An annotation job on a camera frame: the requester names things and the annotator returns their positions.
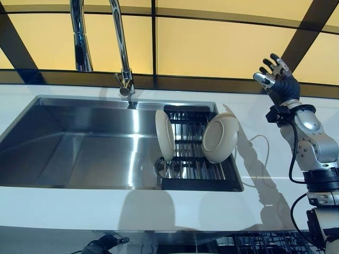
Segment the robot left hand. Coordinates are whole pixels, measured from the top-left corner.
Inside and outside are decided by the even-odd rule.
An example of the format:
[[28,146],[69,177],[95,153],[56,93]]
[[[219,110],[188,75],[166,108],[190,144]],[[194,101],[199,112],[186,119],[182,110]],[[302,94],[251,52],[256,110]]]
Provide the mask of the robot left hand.
[[98,240],[93,240],[90,243],[88,243],[83,250],[81,251],[81,254],[83,253],[96,253],[96,254],[102,254],[102,253],[110,253],[109,250],[112,249],[115,246],[125,244],[129,242],[128,237],[123,238],[116,238],[111,234],[106,234],[99,238]]

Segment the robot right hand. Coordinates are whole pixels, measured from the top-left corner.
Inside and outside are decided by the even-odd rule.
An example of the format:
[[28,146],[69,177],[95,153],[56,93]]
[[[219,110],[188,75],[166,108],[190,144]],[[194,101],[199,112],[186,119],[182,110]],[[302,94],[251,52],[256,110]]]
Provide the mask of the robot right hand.
[[282,105],[290,100],[300,99],[300,84],[294,78],[287,64],[276,54],[270,54],[270,58],[263,59],[263,63],[269,67],[259,68],[259,72],[253,75],[253,79],[262,85],[266,93],[275,105]]

